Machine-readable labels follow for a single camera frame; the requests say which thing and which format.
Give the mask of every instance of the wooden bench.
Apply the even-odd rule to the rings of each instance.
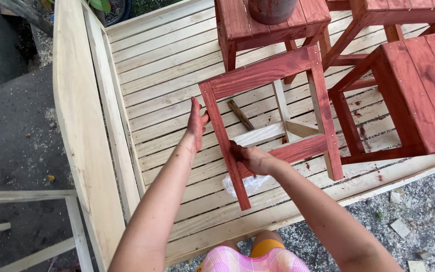
[[[356,65],[367,56],[341,55],[364,27],[383,25],[389,42],[404,39],[401,24],[428,23],[431,26],[421,35],[435,33],[435,0],[327,0],[327,5],[330,11],[352,10],[353,21],[331,48],[328,29],[324,31],[320,40],[324,71]]]
[[[372,70],[402,146],[366,153],[344,91]],[[328,92],[350,156],[342,164],[435,153],[435,34],[380,45]]]
[[[304,46],[314,44],[331,20],[324,0],[298,0],[291,17],[277,25],[257,22],[247,5],[248,0],[214,0],[217,36],[227,72],[236,66],[237,51],[281,42],[291,51],[300,38],[307,38]],[[286,78],[285,84],[293,79],[294,75]]]
[[[306,71],[310,93],[317,118],[317,126],[289,118],[281,78]],[[269,59],[238,68],[199,83],[204,103],[221,148],[229,176],[233,182],[241,210],[250,209],[242,178],[253,174],[244,164],[237,163],[231,154],[231,143],[221,119],[216,100],[273,82],[281,121],[234,138],[237,144],[256,145],[284,134],[285,144],[269,153],[293,163],[323,153],[328,175],[337,181],[343,178],[332,111],[320,63],[318,46],[306,46]]]

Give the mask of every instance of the wooden stool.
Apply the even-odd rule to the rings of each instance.
[[[431,27],[421,35],[435,33],[435,0],[327,0],[327,6],[331,11],[352,10],[353,21],[332,48],[325,30],[320,40],[323,70],[362,61],[366,54],[340,54],[367,26],[384,25],[388,42],[404,39],[400,24],[429,23]]]
[[[293,121],[289,118],[280,79],[303,71],[306,71],[310,84],[318,126]],[[293,163],[324,153],[329,177],[336,181],[343,178],[338,145],[336,144],[337,137],[318,46],[300,47],[199,83],[241,210],[251,207],[242,178],[253,174],[246,169],[244,164],[237,163],[231,154],[231,143],[224,128],[216,100],[269,82],[273,82],[282,122],[250,131],[233,138],[233,140],[239,145],[250,146],[285,135],[292,143],[271,150],[270,154]]]
[[[296,39],[307,38],[303,45],[314,44],[327,28],[331,17],[324,0],[298,0],[287,21],[278,25],[257,22],[247,10],[247,0],[214,0],[217,36],[227,72],[236,66],[236,52],[285,42],[287,51],[296,49]],[[293,81],[294,75],[285,79]]]
[[[366,153],[344,91],[372,70],[402,147]],[[328,91],[349,157],[342,164],[435,153],[435,34],[380,45]]]

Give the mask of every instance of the tree trunk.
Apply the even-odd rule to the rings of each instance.
[[[32,6],[21,0],[0,0],[0,5],[26,19],[50,37],[53,37],[53,25],[48,20],[45,20]]]

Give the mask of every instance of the stained hand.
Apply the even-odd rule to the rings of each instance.
[[[196,148],[196,152],[198,152],[202,147],[202,134],[204,131],[206,131],[204,126],[209,123],[209,115],[206,111],[202,116],[200,116],[199,110],[202,109],[202,106],[195,97],[191,97],[190,100],[192,102],[192,106],[190,109],[186,134],[194,137],[194,147]]]

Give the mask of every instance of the person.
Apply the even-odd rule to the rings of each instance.
[[[209,122],[207,112],[200,116],[202,106],[197,99],[191,100],[186,132],[136,208],[109,271],[165,269],[167,241]],[[364,226],[290,164],[258,147],[241,152],[250,171],[271,175],[280,183],[342,271],[402,271]],[[309,271],[303,261],[284,249],[277,232],[260,232],[251,250],[251,256],[245,257],[235,243],[224,241],[208,253],[198,271]]]

